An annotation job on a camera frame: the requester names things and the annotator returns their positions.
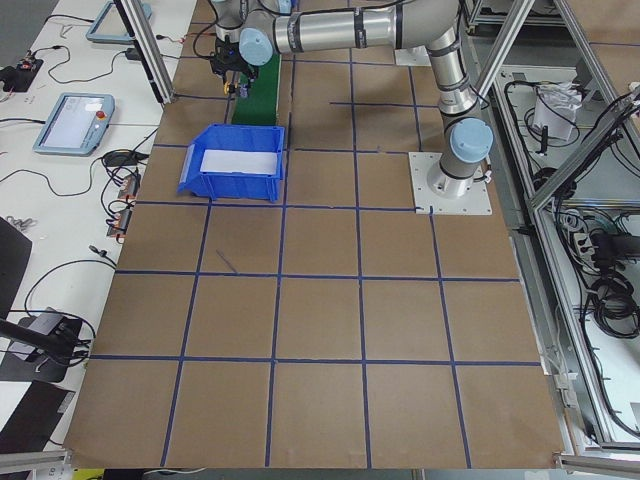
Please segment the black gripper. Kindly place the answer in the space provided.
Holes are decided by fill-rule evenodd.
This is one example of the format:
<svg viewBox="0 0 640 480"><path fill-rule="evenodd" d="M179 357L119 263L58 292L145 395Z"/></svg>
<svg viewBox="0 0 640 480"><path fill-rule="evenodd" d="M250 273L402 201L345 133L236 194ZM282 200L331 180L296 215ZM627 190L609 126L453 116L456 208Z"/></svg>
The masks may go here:
<svg viewBox="0 0 640 480"><path fill-rule="evenodd" d="M209 63L213 74L218 75L222 80L224 93L231 93L231 81L227 79L228 72L243 74L248 84L253 84L259 77L259 67L248 63L240 54L239 43L231 42L229 37L215 40Z"/></svg>

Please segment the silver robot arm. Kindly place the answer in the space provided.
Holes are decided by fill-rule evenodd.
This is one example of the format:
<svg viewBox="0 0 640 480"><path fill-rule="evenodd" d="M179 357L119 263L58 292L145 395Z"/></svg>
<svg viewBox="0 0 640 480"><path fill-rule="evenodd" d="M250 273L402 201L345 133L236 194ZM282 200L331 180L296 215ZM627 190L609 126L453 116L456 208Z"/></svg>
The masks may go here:
<svg viewBox="0 0 640 480"><path fill-rule="evenodd" d="M255 81L276 54L425 47L447 142L437 172L450 181L470 181L488 155L493 133L476 117L479 96L465 70L453 2L391 1L315 11L296 10L290 1L213 1L210 7L216 40L206 58L220 78L233 71Z"/></svg>

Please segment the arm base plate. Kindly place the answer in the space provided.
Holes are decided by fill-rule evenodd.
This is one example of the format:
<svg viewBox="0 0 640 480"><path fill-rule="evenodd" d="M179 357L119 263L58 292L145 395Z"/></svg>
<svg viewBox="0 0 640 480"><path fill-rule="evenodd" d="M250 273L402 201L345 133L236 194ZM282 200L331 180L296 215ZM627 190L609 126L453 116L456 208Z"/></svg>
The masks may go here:
<svg viewBox="0 0 640 480"><path fill-rule="evenodd" d="M448 177L438 152L408 154L414 210L424 215L488 216L492 208L485 180L476 182L482 171L463 180Z"/></svg>
<svg viewBox="0 0 640 480"><path fill-rule="evenodd" d="M394 62L398 66L430 67L431 60L424 45L394 51Z"/></svg>

